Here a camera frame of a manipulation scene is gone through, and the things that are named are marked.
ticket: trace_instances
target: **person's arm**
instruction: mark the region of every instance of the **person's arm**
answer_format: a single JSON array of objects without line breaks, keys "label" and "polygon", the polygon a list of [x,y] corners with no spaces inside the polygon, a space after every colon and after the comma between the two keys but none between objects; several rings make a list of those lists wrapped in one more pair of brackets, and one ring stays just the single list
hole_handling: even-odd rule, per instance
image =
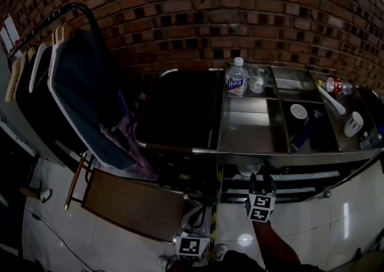
[{"label": "person's arm", "polygon": [[270,224],[253,222],[253,229],[268,271],[283,271],[287,266],[301,265],[295,251],[275,233]]}]

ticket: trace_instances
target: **white bottle cap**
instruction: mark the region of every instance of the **white bottle cap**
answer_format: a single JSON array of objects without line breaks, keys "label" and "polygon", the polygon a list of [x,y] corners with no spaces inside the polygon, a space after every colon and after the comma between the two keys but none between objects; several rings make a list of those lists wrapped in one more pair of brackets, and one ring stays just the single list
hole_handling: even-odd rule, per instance
[{"label": "white bottle cap", "polygon": [[244,65],[244,60],[242,58],[235,58],[235,66],[241,67]]}]

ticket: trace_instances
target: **wooden handle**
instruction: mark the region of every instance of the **wooden handle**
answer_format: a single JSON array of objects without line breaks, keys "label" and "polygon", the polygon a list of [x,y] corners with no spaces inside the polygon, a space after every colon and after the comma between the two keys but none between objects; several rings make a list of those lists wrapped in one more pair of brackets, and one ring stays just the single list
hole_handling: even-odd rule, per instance
[{"label": "wooden handle", "polygon": [[68,210],[68,208],[70,207],[74,188],[76,186],[77,179],[79,178],[80,172],[82,171],[82,167],[83,167],[85,158],[86,158],[86,153],[83,153],[82,158],[80,159],[79,165],[77,166],[76,172],[74,173],[71,187],[70,187],[70,190],[69,190],[68,195],[67,195],[67,200],[65,201],[65,206],[64,206],[65,210]]}]

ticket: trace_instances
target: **brick wall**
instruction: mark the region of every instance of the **brick wall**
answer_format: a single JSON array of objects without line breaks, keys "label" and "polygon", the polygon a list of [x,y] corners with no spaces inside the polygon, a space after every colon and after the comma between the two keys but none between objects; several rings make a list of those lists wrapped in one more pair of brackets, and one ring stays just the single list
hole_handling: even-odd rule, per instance
[{"label": "brick wall", "polygon": [[[222,67],[242,56],[351,77],[384,94],[384,0],[0,0],[0,19],[11,13],[24,37],[66,2],[93,10],[127,73]],[[65,19],[87,27],[76,11]]]}]

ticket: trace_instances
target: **wooden board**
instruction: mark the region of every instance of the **wooden board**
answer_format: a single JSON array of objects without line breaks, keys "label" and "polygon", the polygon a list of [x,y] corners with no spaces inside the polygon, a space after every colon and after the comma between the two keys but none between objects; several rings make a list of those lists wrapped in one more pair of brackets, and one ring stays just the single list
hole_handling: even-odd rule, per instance
[{"label": "wooden board", "polygon": [[95,169],[82,207],[128,231],[171,243],[184,210],[182,194]]}]

